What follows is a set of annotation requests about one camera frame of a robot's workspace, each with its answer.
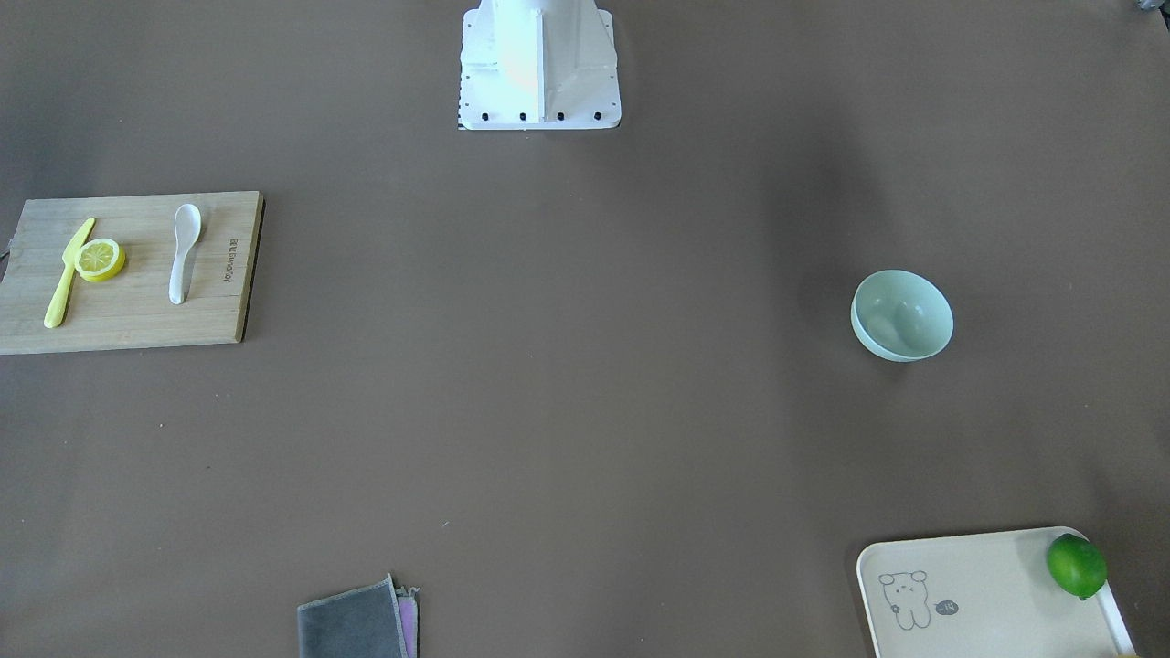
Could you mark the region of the light green bowl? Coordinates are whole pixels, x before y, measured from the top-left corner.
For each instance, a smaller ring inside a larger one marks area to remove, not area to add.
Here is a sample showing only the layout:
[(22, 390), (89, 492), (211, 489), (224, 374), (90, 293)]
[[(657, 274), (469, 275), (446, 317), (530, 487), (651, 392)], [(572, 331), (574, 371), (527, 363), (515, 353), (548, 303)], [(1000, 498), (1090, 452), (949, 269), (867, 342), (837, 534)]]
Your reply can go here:
[(911, 363), (943, 351), (954, 337), (954, 311), (931, 281), (910, 270), (878, 270), (851, 302), (856, 341), (886, 361)]

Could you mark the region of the white ceramic spoon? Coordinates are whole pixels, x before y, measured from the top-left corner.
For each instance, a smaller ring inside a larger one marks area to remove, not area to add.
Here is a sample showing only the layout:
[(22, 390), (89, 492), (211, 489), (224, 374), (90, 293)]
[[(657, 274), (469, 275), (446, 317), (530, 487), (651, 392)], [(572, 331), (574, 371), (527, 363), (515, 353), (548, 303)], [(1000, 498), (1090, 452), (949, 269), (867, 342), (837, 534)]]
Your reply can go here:
[(186, 203), (176, 210), (173, 234), (176, 234), (176, 254), (170, 274), (168, 299), (171, 304), (179, 306), (187, 297), (191, 286), (190, 262), (202, 234), (202, 213), (197, 205)]

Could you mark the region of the grey folded cloth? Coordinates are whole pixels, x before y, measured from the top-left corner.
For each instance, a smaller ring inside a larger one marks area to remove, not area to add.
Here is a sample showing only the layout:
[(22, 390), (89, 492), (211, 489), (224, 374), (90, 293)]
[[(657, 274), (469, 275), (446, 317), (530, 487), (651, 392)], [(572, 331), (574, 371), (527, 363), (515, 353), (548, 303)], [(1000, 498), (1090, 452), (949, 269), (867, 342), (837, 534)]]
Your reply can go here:
[(420, 610), (415, 587), (387, 575), (297, 608), (301, 657), (417, 657)]

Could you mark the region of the bamboo cutting board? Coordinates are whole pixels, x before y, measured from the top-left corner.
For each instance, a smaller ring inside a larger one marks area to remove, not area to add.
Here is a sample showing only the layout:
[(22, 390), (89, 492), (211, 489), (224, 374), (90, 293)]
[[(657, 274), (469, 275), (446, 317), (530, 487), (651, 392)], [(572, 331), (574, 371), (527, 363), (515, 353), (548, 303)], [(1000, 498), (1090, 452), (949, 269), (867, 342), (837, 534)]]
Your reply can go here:
[[(170, 301), (176, 254), (173, 217), (199, 208), (202, 229), (187, 263), (186, 297)], [(259, 191), (30, 199), (11, 241), (1, 287), (5, 355), (241, 342), (264, 210)], [(92, 219), (91, 237), (125, 251), (121, 274), (76, 277), (61, 325), (44, 313), (64, 270), (70, 238)]]

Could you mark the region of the cream rabbit tray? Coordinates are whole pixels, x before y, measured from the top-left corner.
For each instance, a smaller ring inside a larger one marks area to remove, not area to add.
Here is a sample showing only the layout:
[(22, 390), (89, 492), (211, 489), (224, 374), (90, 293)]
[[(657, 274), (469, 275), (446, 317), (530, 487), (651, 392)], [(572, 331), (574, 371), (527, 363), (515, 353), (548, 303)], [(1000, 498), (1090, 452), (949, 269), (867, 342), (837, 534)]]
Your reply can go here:
[(878, 657), (1133, 657), (1112, 588), (1079, 599), (1048, 570), (1068, 527), (878, 542), (856, 582)]

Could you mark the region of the lemon slice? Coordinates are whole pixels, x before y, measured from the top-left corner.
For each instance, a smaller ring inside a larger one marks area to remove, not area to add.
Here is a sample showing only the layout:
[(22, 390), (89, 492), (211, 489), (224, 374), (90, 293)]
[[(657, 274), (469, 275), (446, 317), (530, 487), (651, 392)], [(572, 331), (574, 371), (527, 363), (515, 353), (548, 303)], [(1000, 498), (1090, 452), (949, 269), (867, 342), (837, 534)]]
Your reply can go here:
[(74, 259), (74, 268), (84, 281), (101, 282), (121, 274), (125, 262), (126, 253), (121, 244), (112, 239), (99, 238), (80, 247)]

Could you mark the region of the yellow plastic knife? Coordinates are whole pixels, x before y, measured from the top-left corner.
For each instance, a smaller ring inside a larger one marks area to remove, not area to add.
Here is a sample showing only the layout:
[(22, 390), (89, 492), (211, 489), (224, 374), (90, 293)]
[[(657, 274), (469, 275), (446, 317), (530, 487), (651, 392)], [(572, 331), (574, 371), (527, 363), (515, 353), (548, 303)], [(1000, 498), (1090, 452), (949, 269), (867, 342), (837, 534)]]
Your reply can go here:
[(74, 276), (76, 274), (76, 258), (77, 254), (80, 254), (82, 246), (88, 240), (88, 237), (90, 237), (92, 225), (95, 224), (96, 218), (88, 218), (82, 225), (80, 225), (80, 228), (76, 229), (74, 237), (71, 237), (70, 241), (66, 245), (66, 249), (62, 251), (63, 272), (61, 274), (61, 279), (58, 279), (58, 286), (55, 288), (43, 317), (43, 325), (46, 325), (47, 329), (62, 325), (69, 303)]

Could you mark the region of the green lime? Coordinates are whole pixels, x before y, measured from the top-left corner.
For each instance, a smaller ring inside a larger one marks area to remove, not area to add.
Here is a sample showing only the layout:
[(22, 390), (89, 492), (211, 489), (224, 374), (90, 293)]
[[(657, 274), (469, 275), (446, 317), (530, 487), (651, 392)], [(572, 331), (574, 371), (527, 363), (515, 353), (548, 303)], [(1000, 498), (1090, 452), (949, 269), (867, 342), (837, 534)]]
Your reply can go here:
[(1090, 541), (1071, 533), (1049, 542), (1046, 567), (1057, 587), (1078, 599), (1090, 599), (1108, 580), (1103, 554)]

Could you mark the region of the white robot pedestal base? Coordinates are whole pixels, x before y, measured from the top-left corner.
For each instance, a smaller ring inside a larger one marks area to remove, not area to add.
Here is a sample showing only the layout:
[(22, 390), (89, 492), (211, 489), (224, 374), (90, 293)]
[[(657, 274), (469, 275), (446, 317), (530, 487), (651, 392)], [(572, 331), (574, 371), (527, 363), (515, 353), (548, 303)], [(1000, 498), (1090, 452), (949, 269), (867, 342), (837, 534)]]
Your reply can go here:
[(613, 129), (622, 121), (614, 21), (593, 1), (482, 1), (463, 14), (457, 126)]

